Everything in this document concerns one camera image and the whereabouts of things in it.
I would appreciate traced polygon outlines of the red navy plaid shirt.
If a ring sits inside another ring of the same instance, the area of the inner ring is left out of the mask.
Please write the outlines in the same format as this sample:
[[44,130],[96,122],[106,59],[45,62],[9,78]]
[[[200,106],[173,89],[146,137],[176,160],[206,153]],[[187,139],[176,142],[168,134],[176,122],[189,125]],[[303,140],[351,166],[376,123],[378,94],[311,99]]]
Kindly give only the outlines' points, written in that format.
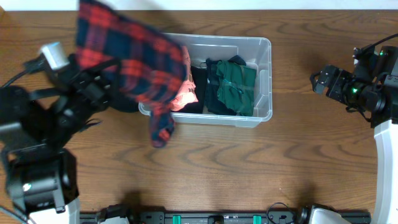
[[164,147],[175,129],[171,102],[187,77],[182,46],[151,26],[117,13],[106,4],[79,2],[76,60],[81,69],[111,59],[121,61],[105,70],[106,78],[119,80],[119,91],[149,105],[150,138]]

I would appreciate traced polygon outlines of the pink shirt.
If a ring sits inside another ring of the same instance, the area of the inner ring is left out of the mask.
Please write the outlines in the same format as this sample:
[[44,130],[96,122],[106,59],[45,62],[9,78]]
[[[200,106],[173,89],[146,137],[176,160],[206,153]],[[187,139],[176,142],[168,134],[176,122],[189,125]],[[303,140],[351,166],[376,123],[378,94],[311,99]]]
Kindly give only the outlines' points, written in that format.
[[183,62],[186,67],[187,76],[183,81],[176,97],[171,101],[171,110],[180,111],[189,103],[197,103],[198,98],[195,93],[196,85],[193,81],[193,76],[191,72],[191,61],[188,49],[186,46],[182,47],[183,50]]

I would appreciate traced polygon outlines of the navy garment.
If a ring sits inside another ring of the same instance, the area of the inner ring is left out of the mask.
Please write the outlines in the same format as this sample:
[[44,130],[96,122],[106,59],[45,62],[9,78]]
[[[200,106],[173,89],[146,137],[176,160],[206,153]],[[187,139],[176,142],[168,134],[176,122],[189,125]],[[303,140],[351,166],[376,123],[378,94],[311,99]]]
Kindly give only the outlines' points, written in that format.
[[[219,60],[211,60],[209,58],[206,60],[208,84],[205,93],[205,106],[208,111],[213,114],[240,116],[233,110],[228,109],[221,101],[218,100],[217,91],[220,85],[219,79],[216,76],[216,64],[218,61]],[[246,65],[246,62],[238,55],[235,55],[227,61],[237,63],[239,65]]]

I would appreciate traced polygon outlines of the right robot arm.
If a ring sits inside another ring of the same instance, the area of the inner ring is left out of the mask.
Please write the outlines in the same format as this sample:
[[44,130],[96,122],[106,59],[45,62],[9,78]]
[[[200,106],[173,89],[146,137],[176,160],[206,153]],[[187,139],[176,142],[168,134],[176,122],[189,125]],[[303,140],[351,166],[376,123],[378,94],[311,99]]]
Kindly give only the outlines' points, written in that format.
[[346,106],[369,112],[377,148],[376,203],[372,223],[397,223],[397,47],[354,49],[354,70],[327,65],[310,76],[312,90]]

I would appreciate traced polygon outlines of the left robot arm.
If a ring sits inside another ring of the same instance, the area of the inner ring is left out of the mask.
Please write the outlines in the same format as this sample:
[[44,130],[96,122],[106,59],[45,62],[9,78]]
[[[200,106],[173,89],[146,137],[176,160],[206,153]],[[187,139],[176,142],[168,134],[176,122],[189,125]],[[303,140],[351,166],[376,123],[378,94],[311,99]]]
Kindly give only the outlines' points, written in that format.
[[44,56],[24,73],[45,72],[51,88],[28,92],[9,80],[1,87],[1,163],[13,204],[8,215],[21,223],[79,223],[76,157],[66,148],[74,134],[96,126],[118,90],[104,73],[121,70],[113,58],[80,70],[74,55],[52,69]]

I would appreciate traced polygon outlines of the green garment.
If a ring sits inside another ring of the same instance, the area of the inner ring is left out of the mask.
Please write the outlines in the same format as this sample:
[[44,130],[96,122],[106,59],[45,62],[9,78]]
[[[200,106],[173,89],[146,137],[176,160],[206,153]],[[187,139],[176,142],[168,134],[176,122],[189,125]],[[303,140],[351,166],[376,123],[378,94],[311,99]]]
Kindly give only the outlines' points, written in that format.
[[227,60],[216,64],[220,85],[218,100],[240,116],[252,116],[254,111],[254,86],[257,70]]

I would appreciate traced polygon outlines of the black hooded garment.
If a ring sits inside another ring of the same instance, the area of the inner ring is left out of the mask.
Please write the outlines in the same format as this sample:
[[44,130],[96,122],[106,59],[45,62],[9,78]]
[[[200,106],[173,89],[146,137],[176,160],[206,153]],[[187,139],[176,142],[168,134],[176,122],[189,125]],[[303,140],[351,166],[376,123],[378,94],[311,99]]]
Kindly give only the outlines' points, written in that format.
[[129,98],[123,93],[115,94],[110,107],[123,113],[135,113],[139,111],[138,102],[134,101],[132,98]]

